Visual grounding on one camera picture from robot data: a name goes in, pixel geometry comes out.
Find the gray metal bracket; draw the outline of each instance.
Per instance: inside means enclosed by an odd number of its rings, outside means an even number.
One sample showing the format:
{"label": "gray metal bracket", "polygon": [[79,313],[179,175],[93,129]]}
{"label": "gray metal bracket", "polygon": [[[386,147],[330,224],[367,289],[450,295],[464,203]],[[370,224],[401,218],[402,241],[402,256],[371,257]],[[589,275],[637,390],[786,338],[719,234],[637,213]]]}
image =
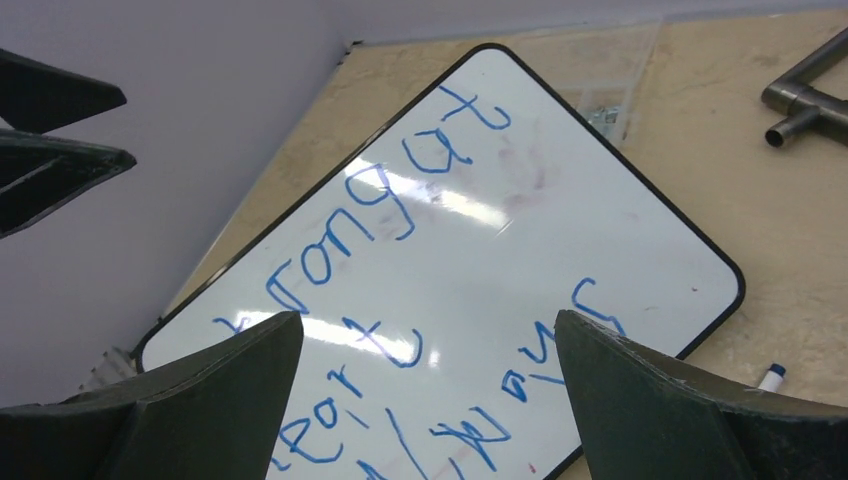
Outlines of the gray metal bracket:
{"label": "gray metal bracket", "polygon": [[787,116],[766,132],[766,142],[782,147],[799,133],[813,129],[848,145],[848,102],[816,90],[810,82],[848,56],[848,28],[778,77],[760,99]]}

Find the wooden table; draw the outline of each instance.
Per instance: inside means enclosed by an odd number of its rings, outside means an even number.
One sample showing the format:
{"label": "wooden table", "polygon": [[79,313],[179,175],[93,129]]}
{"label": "wooden table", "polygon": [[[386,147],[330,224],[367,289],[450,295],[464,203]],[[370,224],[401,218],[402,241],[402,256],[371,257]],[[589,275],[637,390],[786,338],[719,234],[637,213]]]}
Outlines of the wooden table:
{"label": "wooden table", "polygon": [[[742,268],[741,309],[688,361],[781,393],[848,406],[848,149],[763,140],[759,101],[778,75],[848,25],[848,11],[662,27],[624,154]],[[197,288],[438,74],[482,41],[355,48],[277,153],[178,300]],[[848,98],[848,64],[817,83]],[[589,478],[584,460],[561,477]]]}

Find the whiteboard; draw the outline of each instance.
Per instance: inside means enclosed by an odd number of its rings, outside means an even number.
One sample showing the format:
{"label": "whiteboard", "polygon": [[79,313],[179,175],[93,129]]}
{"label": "whiteboard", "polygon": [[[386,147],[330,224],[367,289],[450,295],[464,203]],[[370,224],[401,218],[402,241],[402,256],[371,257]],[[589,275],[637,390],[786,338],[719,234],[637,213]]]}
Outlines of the whiteboard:
{"label": "whiteboard", "polygon": [[580,446],[560,309],[680,355],[743,291],[668,199],[485,44],[165,319],[140,361],[300,311],[269,479],[553,478]]}

